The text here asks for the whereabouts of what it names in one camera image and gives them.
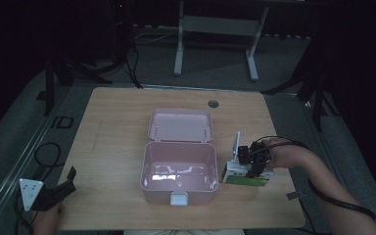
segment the human hand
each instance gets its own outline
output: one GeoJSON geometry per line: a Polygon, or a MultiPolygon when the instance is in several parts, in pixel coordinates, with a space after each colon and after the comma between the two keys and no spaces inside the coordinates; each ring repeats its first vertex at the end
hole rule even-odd
{"type": "Polygon", "coordinates": [[[58,203],[48,211],[32,211],[31,216],[35,217],[32,223],[34,235],[54,235],[63,204],[58,203]]]}
{"type": "MultiPolygon", "coordinates": [[[[290,142],[282,138],[270,138],[261,141],[265,146],[290,142]]],[[[267,163],[270,168],[306,167],[306,162],[317,156],[310,150],[297,145],[283,145],[269,149],[271,161],[267,163]]]]}

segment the table top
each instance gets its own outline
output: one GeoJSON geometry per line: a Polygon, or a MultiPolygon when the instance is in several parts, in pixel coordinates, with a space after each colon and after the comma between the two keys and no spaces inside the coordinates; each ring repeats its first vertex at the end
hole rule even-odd
{"type": "Polygon", "coordinates": [[[61,230],[220,229],[301,227],[305,217],[288,169],[277,168],[264,187],[219,183],[209,204],[187,207],[148,204],[140,185],[153,109],[211,113],[218,174],[240,145],[275,135],[261,94],[238,91],[96,88],[60,178],[73,165],[76,191],[65,200],[61,230]],[[208,105],[216,100],[217,108],[208,105]]]}

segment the black clamp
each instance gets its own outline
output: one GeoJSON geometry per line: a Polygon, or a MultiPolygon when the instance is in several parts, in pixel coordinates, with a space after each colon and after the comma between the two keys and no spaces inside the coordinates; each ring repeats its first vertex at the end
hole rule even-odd
{"type": "Polygon", "coordinates": [[[60,184],[54,189],[47,189],[43,186],[31,209],[33,211],[46,212],[60,203],[64,198],[75,191],[74,183],[72,182],[75,175],[76,170],[72,166],[66,182],[60,184]]]}
{"type": "Polygon", "coordinates": [[[238,159],[240,165],[251,165],[246,176],[254,178],[263,173],[267,162],[271,160],[271,156],[263,143],[255,141],[250,148],[248,146],[238,147],[238,159]]]}

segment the pink plastic container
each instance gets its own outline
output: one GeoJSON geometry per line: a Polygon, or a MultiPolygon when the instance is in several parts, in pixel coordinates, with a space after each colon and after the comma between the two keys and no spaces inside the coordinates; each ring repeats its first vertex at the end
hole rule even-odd
{"type": "Polygon", "coordinates": [[[218,188],[211,114],[156,109],[145,148],[141,186],[148,203],[173,206],[209,203],[218,188]]]}

